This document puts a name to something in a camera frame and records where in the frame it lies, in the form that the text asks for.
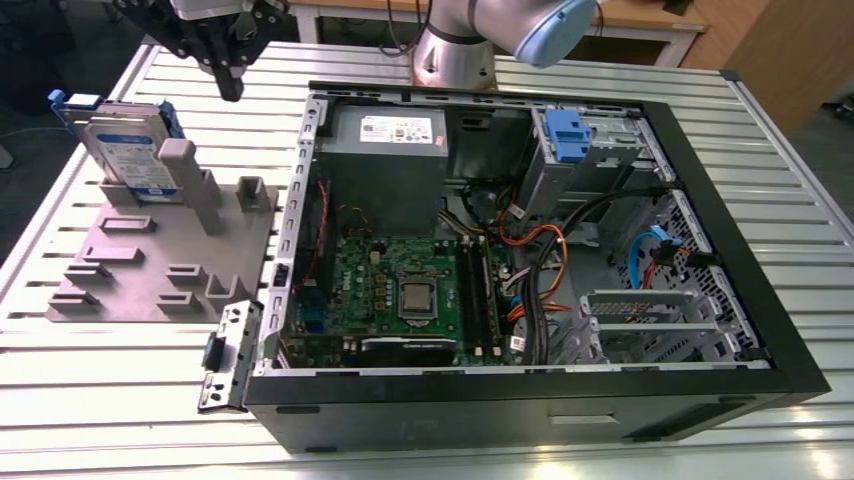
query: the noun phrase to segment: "black computer case frame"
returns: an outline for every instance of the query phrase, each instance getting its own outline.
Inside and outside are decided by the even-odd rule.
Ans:
[[[313,82],[330,98],[467,94],[639,108],[677,172],[768,358],[768,370],[621,371],[518,375],[264,377],[244,405],[292,451],[478,448],[677,440],[745,413],[830,390],[667,104],[509,92]],[[633,418],[627,431],[614,427]]]

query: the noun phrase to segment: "ram slot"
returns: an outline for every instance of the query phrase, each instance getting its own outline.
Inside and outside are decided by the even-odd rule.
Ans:
[[[495,283],[493,281],[493,252],[490,251],[490,243],[486,238],[481,237],[481,245],[483,256],[481,258],[483,271],[483,284],[481,288],[486,295],[487,316],[483,317],[483,346],[489,349],[490,354],[493,347],[497,346],[497,332],[499,326],[498,320],[498,303],[495,301]]]
[[[478,284],[475,275],[479,265],[473,263],[471,245],[462,243],[457,247],[457,289],[463,314],[463,340],[466,352],[474,353],[481,346],[479,309],[477,301]]]
[[[483,249],[481,245],[471,244],[469,247],[469,268],[471,270],[471,291],[474,299],[474,325],[477,329],[475,356],[483,354],[485,347],[493,344],[493,334],[490,331],[490,307],[486,289],[486,276],[483,270]]]

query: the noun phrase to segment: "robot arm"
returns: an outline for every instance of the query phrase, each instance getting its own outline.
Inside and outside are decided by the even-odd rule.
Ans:
[[[280,28],[280,0],[114,0],[114,6],[180,58],[214,75],[224,100],[243,95],[243,72]]]
[[[431,0],[413,57],[415,83],[485,89],[495,84],[493,43],[525,63],[557,63],[581,40],[597,0]],[[114,0],[116,9],[180,58],[214,75],[224,100],[280,28],[284,0]]]
[[[433,0],[413,69],[415,82],[465,89],[495,84],[493,43],[537,68],[554,65],[578,44],[597,0]]]

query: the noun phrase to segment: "power supply label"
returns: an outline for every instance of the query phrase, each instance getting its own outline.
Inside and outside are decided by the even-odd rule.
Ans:
[[[170,171],[155,158],[158,146],[144,135],[98,135],[110,166],[138,197],[150,202],[168,202],[178,193]]]
[[[433,143],[430,118],[365,117],[359,140],[374,143]]]

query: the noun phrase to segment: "slotted aluminum surface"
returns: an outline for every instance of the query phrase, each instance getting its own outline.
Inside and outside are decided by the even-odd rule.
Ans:
[[[406,84],[406,61],[369,48],[274,44],[232,104],[194,62],[143,46],[114,94],[144,102],[168,97],[218,181],[262,175],[284,188],[309,80]],[[852,228],[749,94],[715,72],[575,62],[535,70],[502,59],[498,79],[506,90],[670,103],[833,393],[667,445],[292,457],[250,415],[196,415],[212,326],[44,319],[103,201],[98,167],[79,149],[0,271],[0,472],[132,478],[156,472],[180,479],[854,477]]]

